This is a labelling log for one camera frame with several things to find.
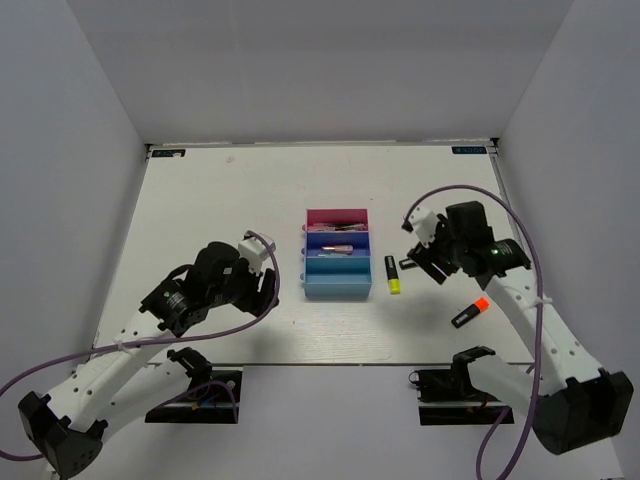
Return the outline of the green highlighter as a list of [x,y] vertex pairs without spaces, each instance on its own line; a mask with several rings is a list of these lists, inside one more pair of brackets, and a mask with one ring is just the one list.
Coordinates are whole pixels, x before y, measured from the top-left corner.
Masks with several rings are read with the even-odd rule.
[[399,267],[401,270],[408,270],[414,267],[414,262],[409,258],[406,258],[399,262]]

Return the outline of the green eraser capsule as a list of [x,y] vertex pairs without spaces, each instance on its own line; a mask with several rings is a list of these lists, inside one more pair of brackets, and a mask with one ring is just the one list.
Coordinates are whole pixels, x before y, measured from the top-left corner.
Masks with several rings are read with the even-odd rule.
[[345,258],[348,257],[349,255],[347,254],[342,254],[342,253],[319,253],[316,255],[317,258]]

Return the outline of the pink eraser capsule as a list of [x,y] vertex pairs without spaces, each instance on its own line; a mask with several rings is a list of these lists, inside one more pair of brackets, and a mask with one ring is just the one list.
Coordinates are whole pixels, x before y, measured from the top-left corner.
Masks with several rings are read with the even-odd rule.
[[330,254],[351,255],[354,251],[354,247],[349,244],[325,245],[321,247],[321,251]]

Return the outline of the blue pen refill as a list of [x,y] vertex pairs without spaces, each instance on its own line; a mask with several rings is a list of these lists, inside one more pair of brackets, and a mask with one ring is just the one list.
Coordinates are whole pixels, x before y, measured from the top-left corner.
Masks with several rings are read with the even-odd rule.
[[318,224],[311,228],[313,232],[359,232],[366,231],[365,224]]

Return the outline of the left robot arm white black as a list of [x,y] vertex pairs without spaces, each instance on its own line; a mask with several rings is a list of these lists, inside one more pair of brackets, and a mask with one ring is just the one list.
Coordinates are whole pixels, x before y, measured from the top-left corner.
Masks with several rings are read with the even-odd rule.
[[163,395],[209,392],[212,365],[189,347],[188,332],[227,305],[263,320],[278,304],[279,268],[263,266],[274,259],[274,242],[251,231],[237,246],[209,243],[143,298],[111,344],[89,352],[62,383],[19,401],[27,438],[59,478],[86,470],[108,439]]

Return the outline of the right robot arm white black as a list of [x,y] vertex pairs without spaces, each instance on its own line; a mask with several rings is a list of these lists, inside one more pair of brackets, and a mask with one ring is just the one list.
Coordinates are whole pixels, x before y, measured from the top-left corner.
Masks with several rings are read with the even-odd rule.
[[524,413],[555,455],[621,432],[634,393],[630,379],[608,372],[581,346],[552,300],[538,292],[532,260],[514,240],[495,238],[481,203],[455,204],[443,214],[416,207],[403,228],[418,238],[409,258],[437,283],[458,271],[474,279],[534,361],[526,375],[489,347],[460,352],[451,365],[459,396],[488,393]]

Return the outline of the orange highlighter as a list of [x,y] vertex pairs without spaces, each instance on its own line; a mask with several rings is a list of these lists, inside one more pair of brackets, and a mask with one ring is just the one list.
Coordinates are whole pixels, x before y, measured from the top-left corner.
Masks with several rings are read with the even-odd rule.
[[459,329],[462,326],[469,323],[471,320],[479,316],[481,313],[485,312],[490,306],[489,301],[482,297],[468,306],[466,309],[458,313],[452,320],[451,324]]

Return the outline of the yellow highlighter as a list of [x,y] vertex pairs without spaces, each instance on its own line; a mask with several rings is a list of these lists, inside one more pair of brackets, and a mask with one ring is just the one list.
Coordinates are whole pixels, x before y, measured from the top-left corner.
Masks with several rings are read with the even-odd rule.
[[392,255],[385,256],[384,261],[389,292],[392,295],[400,294],[401,286],[396,261]]

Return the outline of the light blue bin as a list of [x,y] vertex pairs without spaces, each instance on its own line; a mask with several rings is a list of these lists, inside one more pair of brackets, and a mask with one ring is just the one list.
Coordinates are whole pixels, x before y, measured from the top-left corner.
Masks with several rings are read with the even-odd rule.
[[369,256],[306,257],[301,274],[304,294],[318,299],[365,299],[372,287]]

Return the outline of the dark blue bin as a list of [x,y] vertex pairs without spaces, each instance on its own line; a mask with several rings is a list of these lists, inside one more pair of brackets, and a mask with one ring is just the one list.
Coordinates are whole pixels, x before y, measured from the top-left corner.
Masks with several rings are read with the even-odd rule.
[[301,254],[305,257],[317,257],[326,254],[324,247],[350,245],[353,249],[350,257],[370,257],[371,245],[368,232],[308,232],[305,236]]

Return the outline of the right corner label sticker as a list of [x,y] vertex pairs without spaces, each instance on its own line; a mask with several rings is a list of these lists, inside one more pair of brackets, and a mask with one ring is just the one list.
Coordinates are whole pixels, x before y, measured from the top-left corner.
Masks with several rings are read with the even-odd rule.
[[454,155],[486,155],[487,149],[484,146],[460,145],[452,146]]

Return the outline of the corner label sticker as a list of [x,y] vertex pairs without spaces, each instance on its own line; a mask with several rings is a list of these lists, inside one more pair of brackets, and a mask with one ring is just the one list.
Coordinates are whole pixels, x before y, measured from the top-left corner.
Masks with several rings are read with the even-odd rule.
[[151,152],[152,158],[181,158],[186,154],[185,149],[154,149]]
[[487,149],[484,146],[460,145],[452,146],[454,155],[486,155]]

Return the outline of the pink bin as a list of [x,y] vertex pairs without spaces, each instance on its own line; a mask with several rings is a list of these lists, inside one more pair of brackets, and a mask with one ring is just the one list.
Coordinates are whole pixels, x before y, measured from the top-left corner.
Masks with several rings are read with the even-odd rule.
[[358,208],[308,209],[302,229],[305,233],[318,224],[365,224],[369,230],[368,211]]

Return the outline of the left corner label sticker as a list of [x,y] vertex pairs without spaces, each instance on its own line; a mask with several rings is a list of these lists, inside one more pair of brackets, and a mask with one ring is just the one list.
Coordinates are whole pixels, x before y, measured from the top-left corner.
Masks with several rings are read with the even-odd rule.
[[186,154],[185,149],[154,149],[151,152],[152,158],[181,158]]

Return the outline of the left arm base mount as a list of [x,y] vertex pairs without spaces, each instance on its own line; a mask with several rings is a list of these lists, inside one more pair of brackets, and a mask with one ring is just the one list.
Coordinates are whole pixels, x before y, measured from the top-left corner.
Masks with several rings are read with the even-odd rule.
[[147,424],[233,425],[237,424],[242,393],[242,368],[214,370],[211,381],[220,382],[149,411]]

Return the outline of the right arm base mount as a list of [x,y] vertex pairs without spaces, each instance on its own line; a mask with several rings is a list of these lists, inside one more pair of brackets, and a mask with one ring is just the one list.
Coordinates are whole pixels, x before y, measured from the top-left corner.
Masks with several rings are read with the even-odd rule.
[[481,426],[513,424],[511,409],[496,397],[471,386],[468,365],[495,356],[485,346],[476,346],[453,356],[445,367],[415,369],[408,375],[417,392],[421,426]]

